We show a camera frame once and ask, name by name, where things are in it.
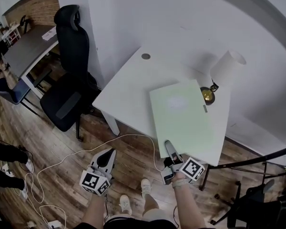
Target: paper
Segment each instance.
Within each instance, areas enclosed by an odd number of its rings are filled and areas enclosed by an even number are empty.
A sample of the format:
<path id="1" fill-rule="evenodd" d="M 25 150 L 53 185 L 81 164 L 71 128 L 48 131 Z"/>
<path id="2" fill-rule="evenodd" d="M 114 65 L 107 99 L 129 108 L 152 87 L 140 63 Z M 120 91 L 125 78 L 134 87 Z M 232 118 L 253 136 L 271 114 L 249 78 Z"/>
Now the paper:
<path id="1" fill-rule="evenodd" d="M 56 35 L 56 26 L 53 27 L 51 30 L 49 30 L 47 33 L 45 33 L 42 38 L 46 41 L 48 41 L 49 39 L 51 39 L 53 36 Z"/>
<path id="2" fill-rule="evenodd" d="M 214 147 L 214 131 L 197 80 L 150 91 L 160 157 L 168 157 L 165 141 L 179 154 L 208 160 Z"/>

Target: grey desk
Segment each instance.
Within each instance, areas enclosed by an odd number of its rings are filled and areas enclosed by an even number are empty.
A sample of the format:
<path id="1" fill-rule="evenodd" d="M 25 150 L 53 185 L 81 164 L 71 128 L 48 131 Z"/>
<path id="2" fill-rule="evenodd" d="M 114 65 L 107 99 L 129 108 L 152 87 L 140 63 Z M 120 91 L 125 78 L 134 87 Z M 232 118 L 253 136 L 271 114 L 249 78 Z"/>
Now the grey desk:
<path id="1" fill-rule="evenodd" d="M 24 34 L 4 55 L 10 65 L 11 71 L 31 88 L 36 96 L 41 99 L 41 92 L 29 81 L 27 74 L 53 47 L 58 44 L 54 36 L 48 41 L 42 36 L 53 26 L 36 25 Z"/>

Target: round hole in desk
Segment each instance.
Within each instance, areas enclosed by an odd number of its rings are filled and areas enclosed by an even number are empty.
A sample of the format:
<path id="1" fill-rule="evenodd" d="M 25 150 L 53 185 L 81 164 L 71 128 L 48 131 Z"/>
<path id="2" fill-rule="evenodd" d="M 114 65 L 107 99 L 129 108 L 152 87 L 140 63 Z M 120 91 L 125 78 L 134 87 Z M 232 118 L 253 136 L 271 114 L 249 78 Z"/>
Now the round hole in desk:
<path id="1" fill-rule="evenodd" d="M 151 56 L 148 53 L 143 53 L 141 56 L 143 59 L 150 59 Z"/>

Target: white desk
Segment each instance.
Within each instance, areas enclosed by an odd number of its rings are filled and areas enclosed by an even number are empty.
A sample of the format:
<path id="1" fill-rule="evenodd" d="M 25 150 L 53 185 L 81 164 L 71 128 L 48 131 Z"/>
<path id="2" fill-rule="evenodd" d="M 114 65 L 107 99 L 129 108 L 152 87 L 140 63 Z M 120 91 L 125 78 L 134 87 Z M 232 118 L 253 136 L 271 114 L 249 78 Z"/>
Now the white desk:
<path id="1" fill-rule="evenodd" d="M 142 59 L 150 54 L 149 60 Z M 173 62 L 171 55 L 163 55 L 149 47 L 141 47 L 118 71 L 93 102 L 102 111 L 109 127 L 116 135 L 120 130 L 115 120 L 156 138 L 149 92 L 174 83 L 196 79 L 200 86 L 211 86 L 210 76 Z M 207 107 L 214 128 L 214 151 L 205 162 L 218 165 L 230 105 L 230 89 L 219 87 L 215 102 Z"/>
<path id="2" fill-rule="evenodd" d="M 7 41 L 9 45 L 11 45 L 11 42 L 12 42 L 15 38 L 17 38 L 17 40 L 19 40 L 20 37 L 21 37 L 20 34 L 19 34 L 19 31 L 18 31 L 18 27 L 19 27 L 19 26 L 20 26 L 19 24 L 13 25 L 13 26 L 12 26 L 7 32 L 5 32 L 4 35 L 1 37 L 2 40 Z M 10 35 L 13 31 L 15 31 L 15 37 L 10 38 L 9 35 Z"/>

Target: wooden floor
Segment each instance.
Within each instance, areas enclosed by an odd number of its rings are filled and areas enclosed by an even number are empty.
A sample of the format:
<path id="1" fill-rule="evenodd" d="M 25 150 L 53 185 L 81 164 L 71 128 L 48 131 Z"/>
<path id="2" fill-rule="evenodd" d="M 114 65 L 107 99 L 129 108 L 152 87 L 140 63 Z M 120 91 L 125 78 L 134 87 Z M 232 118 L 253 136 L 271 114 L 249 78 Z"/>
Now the wooden floor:
<path id="1" fill-rule="evenodd" d="M 58 78 L 63 73 L 59 60 L 52 56 L 43 59 L 35 71 L 38 72 L 44 66 L 52 67 L 53 78 Z M 0 74 L 0 78 L 3 76 L 8 79 L 10 87 L 15 85 L 15 78 L 9 71 Z M 81 143 L 75 137 L 75 126 L 65 133 L 61 132 L 42 112 L 33 93 L 29 93 L 28 98 L 36 103 L 38 108 L 34 106 L 32 108 L 38 111 L 42 118 L 34 115 L 24 106 L 12 105 L 0 97 L 0 139 L 13 145 L 23 145 L 33 153 L 35 184 L 37 184 L 36 176 L 38 171 L 60 162 L 68 154 L 93 149 L 116 137 L 110 131 L 104 119 L 91 115 L 82 115 L 80 132 L 84 136 L 84 142 Z M 122 124 L 120 124 L 120 130 L 121 135 L 136 133 Z M 102 146 L 98 150 L 71 156 L 61 165 L 41 173 L 40 180 L 45 192 L 45 200 L 42 204 L 56 205 L 63 208 L 67 215 L 67 228 L 71 229 L 76 226 L 81 221 L 91 197 L 90 193 L 81 189 L 78 184 L 82 171 L 86 169 L 93 154 L 109 147 L 117 150 L 117 164 L 113 171 L 115 180 L 108 194 L 109 214 L 113 215 L 119 212 L 119 197 L 121 194 L 127 194 L 131 200 L 133 215 L 140 218 L 144 206 L 140 182 L 142 178 L 146 177 L 152 182 L 152 195 L 158 201 L 160 208 L 172 217 L 176 205 L 174 191 L 171 186 L 162 184 L 160 173 L 153 165 L 153 145 L 149 138 L 142 136 L 122 137 Z M 220 164 L 247 160 L 253 157 L 255 155 L 225 141 Z M 160 169 L 163 168 L 163 160 L 159 159 L 157 147 L 156 165 Z M 26 172 L 20 168 L 18 163 L 11 163 L 10 166 L 17 177 L 25 176 Z M 261 172 L 264 169 L 262 164 L 245 168 Z M 267 171 L 269 173 L 280 173 L 283 170 L 275 165 L 268 165 Z M 203 175 L 191 187 L 207 226 L 210 226 L 208 222 L 211 219 L 218 218 L 227 210 L 227 206 L 218 202 L 214 195 L 219 193 L 222 198 L 227 200 L 234 197 L 236 194 L 235 182 L 238 180 L 242 182 L 242 194 L 244 194 L 249 187 L 260 185 L 262 176 L 231 169 L 213 170 L 210 172 L 204 192 L 198 189 L 203 181 Z M 266 194 L 267 201 L 276 199 L 279 191 L 286 185 L 285 177 L 276 178 L 275 181 L 273 189 Z M 31 187 L 31 182 L 32 180 L 29 178 L 29 187 Z M 41 199 L 39 187 L 34 186 L 33 192 L 36 198 Z M 34 205 L 39 210 L 40 205 L 35 201 Z M 41 217 L 33 210 L 29 201 L 24 201 L 21 197 L 18 197 L 13 189 L 0 189 L 0 210 L 15 227 L 17 224 L 33 220 L 37 223 L 37 228 L 48 228 Z M 48 221 L 58 219 L 64 223 L 64 214 L 59 209 L 53 207 L 42 208 L 42 212 Z M 226 222 L 220 223 L 216 228 L 226 228 Z"/>

